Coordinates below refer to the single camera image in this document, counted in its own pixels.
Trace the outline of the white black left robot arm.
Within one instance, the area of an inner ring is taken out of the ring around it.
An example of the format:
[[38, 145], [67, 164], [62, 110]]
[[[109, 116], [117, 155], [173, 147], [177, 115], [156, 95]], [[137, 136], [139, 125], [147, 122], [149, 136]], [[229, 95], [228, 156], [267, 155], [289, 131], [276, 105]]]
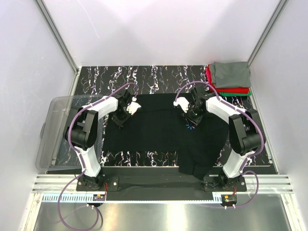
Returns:
[[136, 103], [137, 94], [119, 90], [108, 96], [98, 97], [84, 106], [72, 106], [66, 121], [63, 137], [76, 152], [81, 163], [82, 173], [78, 184], [100, 191], [107, 189], [103, 180], [102, 167], [97, 160], [95, 143], [98, 140], [99, 121], [111, 114], [111, 119], [122, 128], [124, 123], [136, 113], [141, 106]]

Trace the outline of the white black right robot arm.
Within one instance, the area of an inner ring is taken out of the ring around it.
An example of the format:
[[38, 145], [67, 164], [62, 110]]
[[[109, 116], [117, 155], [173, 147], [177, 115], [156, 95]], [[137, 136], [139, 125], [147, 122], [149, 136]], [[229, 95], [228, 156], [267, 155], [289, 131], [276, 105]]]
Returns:
[[198, 125], [205, 113], [218, 116], [229, 126], [231, 153], [226, 164], [213, 178], [212, 188], [232, 191], [243, 169], [252, 156], [262, 152], [266, 138], [257, 110], [245, 110], [234, 106], [220, 97], [217, 92], [200, 93], [196, 88], [191, 90], [193, 101], [176, 96], [173, 104], [183, 110], [183, 115], [194, 125]]

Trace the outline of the black t shirt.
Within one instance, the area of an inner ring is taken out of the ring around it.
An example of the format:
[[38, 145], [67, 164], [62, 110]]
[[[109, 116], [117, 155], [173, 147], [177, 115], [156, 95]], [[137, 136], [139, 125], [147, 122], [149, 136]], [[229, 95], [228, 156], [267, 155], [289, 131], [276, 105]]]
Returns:
[[224, 148], [228, 124], [205, 113], [191, 125], [174, 107], [174, 93], [139, 94], [141, 109], [120, 128], [109, 118], [103, 140], [103, 166], [170, 167], [202, 180]]

